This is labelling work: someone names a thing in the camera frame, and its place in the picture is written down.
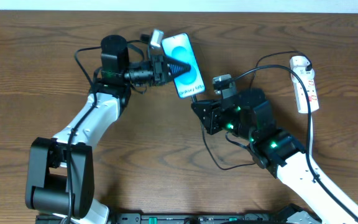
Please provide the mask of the blue Samsung Galaxy smartphone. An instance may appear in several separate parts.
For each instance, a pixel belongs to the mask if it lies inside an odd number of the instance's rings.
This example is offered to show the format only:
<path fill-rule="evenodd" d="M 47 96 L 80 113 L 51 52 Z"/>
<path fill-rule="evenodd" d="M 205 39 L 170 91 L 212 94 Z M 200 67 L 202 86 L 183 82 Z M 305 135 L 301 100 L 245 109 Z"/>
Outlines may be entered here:
<path fill-rule="evenodd" d="M 170 71 L 180 98 L 187 98 L 205 91 L 195 53 L 188 34 L 181 33 L 162 40 L 165 55 L 173 59 Z"/>

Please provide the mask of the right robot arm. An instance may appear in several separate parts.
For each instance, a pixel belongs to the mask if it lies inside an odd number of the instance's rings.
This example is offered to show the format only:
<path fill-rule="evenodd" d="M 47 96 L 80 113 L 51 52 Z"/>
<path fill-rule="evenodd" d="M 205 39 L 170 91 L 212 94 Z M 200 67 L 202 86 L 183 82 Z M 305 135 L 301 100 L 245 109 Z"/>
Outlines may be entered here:
<path fill-rule="evenodd" d="M 225 130 L 249 142 L 253 161 L 296 192 L 323 223 L 358 223 L 358 205 L 315 163 L 306 147 L 273 117 L 261 89 L 220 100 L 200 100 L 191 109 L 208 134 Z"/>

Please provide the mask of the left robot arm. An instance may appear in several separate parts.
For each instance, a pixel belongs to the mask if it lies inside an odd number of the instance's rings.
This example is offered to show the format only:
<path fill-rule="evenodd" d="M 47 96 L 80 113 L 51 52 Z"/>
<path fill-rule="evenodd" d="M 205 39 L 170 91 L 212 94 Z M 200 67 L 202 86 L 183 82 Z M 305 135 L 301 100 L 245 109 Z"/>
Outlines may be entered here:
<path fill-rule="evenodd" d="M 110 211 L 94 197 L 93 151 L 118 120 L 138 86 L 162 86 L 189 72 L 188 63 L 143 52 L 120 35 L 102 39 L 101 63 L 86 104 L 52 138 L 30 147 L 25 188 L 27 208 L 49 213 L 60 223 L 108 223 Z"/>

